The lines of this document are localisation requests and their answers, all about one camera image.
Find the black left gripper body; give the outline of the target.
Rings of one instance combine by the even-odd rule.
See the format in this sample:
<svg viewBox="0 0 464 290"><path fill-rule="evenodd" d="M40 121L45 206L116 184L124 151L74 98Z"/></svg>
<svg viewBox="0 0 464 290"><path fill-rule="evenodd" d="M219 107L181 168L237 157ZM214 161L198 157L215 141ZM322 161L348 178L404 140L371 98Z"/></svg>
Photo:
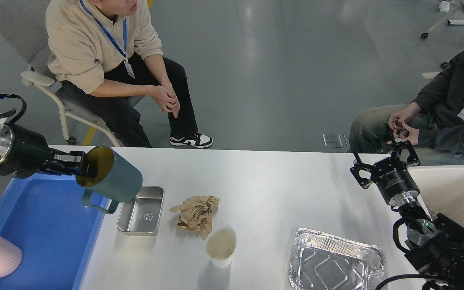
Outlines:
<svg viewBox="0 0 464 290"><path fill-rule="evenodd" d="M27 178L52 159L43 135L17 124L0 124L0 176Z"/></svg>

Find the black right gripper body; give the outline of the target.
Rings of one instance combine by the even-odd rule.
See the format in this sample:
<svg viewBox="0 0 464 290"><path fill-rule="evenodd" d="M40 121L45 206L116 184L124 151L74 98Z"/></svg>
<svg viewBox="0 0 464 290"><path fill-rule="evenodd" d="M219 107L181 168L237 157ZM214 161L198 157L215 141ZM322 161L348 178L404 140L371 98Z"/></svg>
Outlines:
<svg viewBox="0 0 464 290"><path fill-rule="evenodd" d="M402 206L417 200L420 190L407 170L407 163L390 157L374 164L371 174L385 203L390 206Z"/></svg>

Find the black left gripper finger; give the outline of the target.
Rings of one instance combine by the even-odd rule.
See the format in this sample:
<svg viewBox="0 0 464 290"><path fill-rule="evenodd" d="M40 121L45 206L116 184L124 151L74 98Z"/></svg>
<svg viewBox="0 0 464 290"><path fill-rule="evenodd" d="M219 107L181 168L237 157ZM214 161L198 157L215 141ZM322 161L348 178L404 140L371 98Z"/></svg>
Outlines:
<svg viewBox="0 0 464 290"><path fill-rule="evenodd" d="M97 175L95 165L90 165L87 161L82 162L64 162L48 161L41 165L41 173L55 176L84 176L94 178Z"/></svg>
<svg viewBox="0 0 464 290"><path fill-rule="evenodd" d="M63 152L60 150L51 151L51 162L56 162L64 166L87 166L89 159L86 152L83 151L70 151Z"/></svg>

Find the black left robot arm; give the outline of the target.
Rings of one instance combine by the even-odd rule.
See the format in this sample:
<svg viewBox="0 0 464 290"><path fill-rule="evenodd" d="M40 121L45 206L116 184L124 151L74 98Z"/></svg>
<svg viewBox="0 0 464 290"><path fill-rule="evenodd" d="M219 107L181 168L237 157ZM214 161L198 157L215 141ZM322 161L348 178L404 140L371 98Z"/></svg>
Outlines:
<svg viewBox="0 0 464 290"><path fill-rule="evenodd" d="M0 94L0 99L18 98L16 94ZM97 169L89 164L83 151L69 153L52 149L43 135L15 122L26 111L10 110L0 114L0 176L24 179L35 173L55 176L76 175L95 177Z"/></svg>

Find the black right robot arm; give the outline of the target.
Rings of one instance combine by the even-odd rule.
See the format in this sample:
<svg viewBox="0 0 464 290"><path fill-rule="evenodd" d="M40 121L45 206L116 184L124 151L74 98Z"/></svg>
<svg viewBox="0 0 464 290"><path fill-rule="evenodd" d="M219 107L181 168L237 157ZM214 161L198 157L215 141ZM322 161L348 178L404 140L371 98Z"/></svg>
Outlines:
<svg viewBox="0 0 464 290"><path fill-rule="evenodd" d="M396 280L422 278L424 290L464 290L464 227L443 213L431 219L424 211L418 202L420 189L408 171L420 165L414 147L409 141L392 144L391 155L374 165L354 153L350 172L363 189L376 184L385 203L401 215L392 238L417 274L387 278L376 289Z"/></svg>

